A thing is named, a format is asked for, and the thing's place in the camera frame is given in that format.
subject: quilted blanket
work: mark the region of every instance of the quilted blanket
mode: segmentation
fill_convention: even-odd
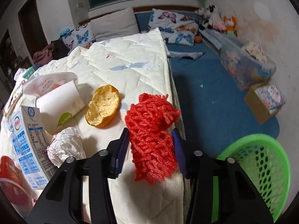
[[[84,118],[87,107],[66,125],[75,127],[83,139],[86,156],[90,157],[108,143],[118,139],[126,126],[124,118],[131,104],[138,103],[142,93],[169,94],[172,103],[167,55],[158,29],[146,34],[136,34],[94,43],[90,49],[75,48],[68,57],[53,60],[36,73],[45,75],[71,71],[78,76],[78,91],[88,105],[93,92],[111,84],[121,94],[121,106],[113,120],[103,128],[95,128]],[[32,106],[34,100],[23,96],[18,105]],[[1,122],[0,156],[13,157],[11,143]],[[183,223],[183,178],[175,173],[164,182],[149,185],[146,181],[134,182],[134,169],[130,149],[126,154],[123,171],[118,179],[109,179],[110,194],[119,224]],[[84,179],[83,205],[85,221],[90,222],[88,178]]]

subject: butterfly pillow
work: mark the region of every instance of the butterfly pillow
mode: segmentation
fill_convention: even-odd
[[[198,23],[195,18],[153,9],[148,24],[149,30],[159,28],[162,37],[168,44],[180,44],[193,46],[194,37],[198,31]]]
[[[92,32],[90,23],[81,25],[73,30],[67,31],[62,36],[64,44],[70,49],[70,54],[77,46],[89,49],[95,42],[95,35]]]

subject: green leaf logo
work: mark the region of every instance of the green leaf logo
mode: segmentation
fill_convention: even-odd
[[[59,121],[58,121],[58,126],[61,126],[63,124],[65,124],[66,122],[68,122],[71,118],[73,117],[73,115],[71,113],[64,113],[61,115]]]

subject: white and blue carton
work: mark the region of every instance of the white and blue carton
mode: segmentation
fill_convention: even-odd
[[[39,109],[20,106],[9,122],[11,141],[28,184],[44,189],[57,167],[47,155],[49,142]]]

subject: silver screw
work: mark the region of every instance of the silver screw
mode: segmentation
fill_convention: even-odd
[[[194,155],[195,156],[202,156],[203,155],[203,152],[202,151],[194,151]]]
[[[73,156],[69,156],[69,157],[66,159],[66,162],[67,162],[67,163],[71,163],[71,162],[73,162],[73,161],[75,161],[75,158],[74,158]]]
[[[106,155],[108,155],[108,151],[107,150],[101,150],[101,151],[99,151],[99,155],[100,156],[106,156]]]
[[[227,161],[228,161],[229,163],[235,163],[235,162],[236,162],[236,160],[235,160],[234,158],[232,158],[232,157],[229,157],[229,158],[227,159]]]

